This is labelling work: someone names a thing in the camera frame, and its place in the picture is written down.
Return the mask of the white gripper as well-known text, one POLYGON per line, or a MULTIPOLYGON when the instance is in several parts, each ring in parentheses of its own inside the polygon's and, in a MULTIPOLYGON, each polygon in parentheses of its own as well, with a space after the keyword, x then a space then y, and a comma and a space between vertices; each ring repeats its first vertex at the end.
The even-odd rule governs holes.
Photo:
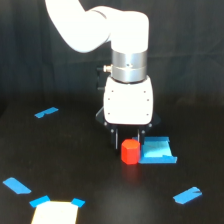
MULTIPOLYGON (((124 84, 107 77, 103 90, 103 106, 96 114, 96 120, 111 129, 114 126, 135 126, 138 128, 137 140, 144 145, 145 132, 161 122, 153 111, 154 99, 151 79, 140 83, 124 84)), ((111 144, 116 155, 119 154, 118 129, 111 129, 111 144)))

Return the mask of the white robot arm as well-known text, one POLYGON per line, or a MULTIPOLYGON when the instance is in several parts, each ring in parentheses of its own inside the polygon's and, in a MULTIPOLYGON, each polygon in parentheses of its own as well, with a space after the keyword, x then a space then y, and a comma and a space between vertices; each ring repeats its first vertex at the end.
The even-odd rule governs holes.
POLYGON ((114 145, 122 125, 135 126, 137 140, 143 142, 147 131, 158 123, 147 75, 148 17, 107 6, 85 10, 79 0, 45 0, 45 5, 53 25, 73 50, 88 53, 110 44, 111 63, 100 69, 108 77, 96 120, 110 131, 114 145))

